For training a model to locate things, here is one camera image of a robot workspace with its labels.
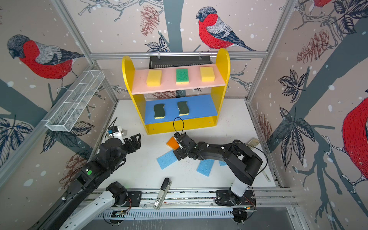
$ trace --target blue sponge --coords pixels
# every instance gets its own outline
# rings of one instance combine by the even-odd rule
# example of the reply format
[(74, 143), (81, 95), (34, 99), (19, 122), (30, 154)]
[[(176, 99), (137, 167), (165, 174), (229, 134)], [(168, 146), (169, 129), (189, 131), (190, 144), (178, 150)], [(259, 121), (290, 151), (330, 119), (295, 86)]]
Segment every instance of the blue sponge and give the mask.
[(220, 166), (227, 165), (225, 161), (221, 161), (221, 160), (219, 160), (219, 163), (220, 163)]
[(202, 160), (199, 163), (197, 172), (202, 173), (205, 176), (209, 176), (214, 162), (215, 160), (212, 160), (212, 159)]
[(161, 169), (166, 168), (177, 160), (178, 159), (176, 158), (173, 150), (157, 158), (157, 162), (159, 163)]

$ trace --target pink shelf board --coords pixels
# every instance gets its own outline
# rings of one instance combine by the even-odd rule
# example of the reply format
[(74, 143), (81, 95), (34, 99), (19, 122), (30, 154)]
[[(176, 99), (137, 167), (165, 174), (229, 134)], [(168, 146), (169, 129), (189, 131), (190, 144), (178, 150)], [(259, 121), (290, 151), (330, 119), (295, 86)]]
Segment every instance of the pink shelf board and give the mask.
[[(212, 66), (213, 67), (213, 71), (215, 73), (215, 81), (202, 82), (201, 72), (200, 72), (201, 66)], [(189, 83), (177, 85), (176, 84), (176, 69), (184, 69), (184, 68), (188, 69)], [(222, 78), (216, 64), (168, 67), (168, 68), (161, 68), (160, 70), (162, 70), (162, 79), (161, 79), (160, 86), (147, 86), (146, 80), (147, 80), (149, 70), (136, 70), (134, 74), (132, 94), (208, 88), (208, 87), (225, 85), (224, 79)]]

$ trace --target bird patterned wallpaper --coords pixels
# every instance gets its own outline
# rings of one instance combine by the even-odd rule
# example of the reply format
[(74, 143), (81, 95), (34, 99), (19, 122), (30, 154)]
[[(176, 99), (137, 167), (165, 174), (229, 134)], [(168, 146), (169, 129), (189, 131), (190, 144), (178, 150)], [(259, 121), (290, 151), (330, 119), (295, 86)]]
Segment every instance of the bird patterned wallpaper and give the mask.
[[(64, 0), (93, 53), (265, 51), (286, 0)], [(226, 97), (245, 97), (261, 58), (231, 59)], [(98, 60), (119, 99), (129, 98), (121, 64)], [(136, 69), (149, 61), (134, 60)], [(208, 93), (207, 89), (146, 95), (179, 97)]]
[(368, 228), (367, 12), (298, 0), (251, 100), (310, 229)]
[[(0, 21), (2, 170), (88, 62), (49, 0), (2, 1)], [(112, 108), (100, 86), (70, 132), (40, 136), (1, 187), (0, 229), (28, 229), (46, 213), (89, 159)]]

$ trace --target white wire basket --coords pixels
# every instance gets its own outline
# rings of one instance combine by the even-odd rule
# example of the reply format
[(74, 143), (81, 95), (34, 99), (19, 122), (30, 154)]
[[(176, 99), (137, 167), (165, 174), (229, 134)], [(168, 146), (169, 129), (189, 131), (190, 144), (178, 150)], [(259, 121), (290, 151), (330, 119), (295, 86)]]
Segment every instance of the white wire basket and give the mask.
[(72, 93), (53, 114), (46, 127), (51, 131), (70, 132), (104, 79), (105, 75), (100, 70), (85, 71), (81, 82), (71, 90)]

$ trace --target white tabletop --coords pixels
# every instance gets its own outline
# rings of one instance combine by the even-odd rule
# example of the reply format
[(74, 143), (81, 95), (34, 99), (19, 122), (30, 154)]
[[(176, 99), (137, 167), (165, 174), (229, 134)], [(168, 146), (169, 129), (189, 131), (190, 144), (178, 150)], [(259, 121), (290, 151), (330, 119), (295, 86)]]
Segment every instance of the white tabletop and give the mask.
[[(172, 181), (171, 188), (224, 188), (230, 187), (234, 181), (235, 175), (230, 168), (220, 166), (217, 160), (213, 164), (209, 177), (197, 172), (200, 160), (190, 158), (176, 161), (161, 170), (156, 159), (171, 150), (166, 142), (174, 133), (147, 135), (131, 100), (119, 101), (113, 119), (115, 117), (117, 117), (115, 125), (121, 125), (123, 129), (128, 130), (127, 137), (138, 133), (142, 135), (142, 146), (135, 153), (127, 155), (125, 165), (104, 180), (99, 188), (106, 188), (115, 181), (120, 182), (126, 188), (160, 188), (166, 177)], [(243, 99), (224, 99), (216, 127), (187, 130), (186, 132), (197, 143), (204, 141), (210, 144), (227, 144), (234, 139), (246, 143), (253, 137), (258, 139)], [(253, 151), (262, 158), (262, 169), (266, 163), (265, 156), (256, 149)], [(268, 182), (261, 173), (255, 178), (253, 187), (275, 186), (268, 166), (265, 172), (271, 182)]]

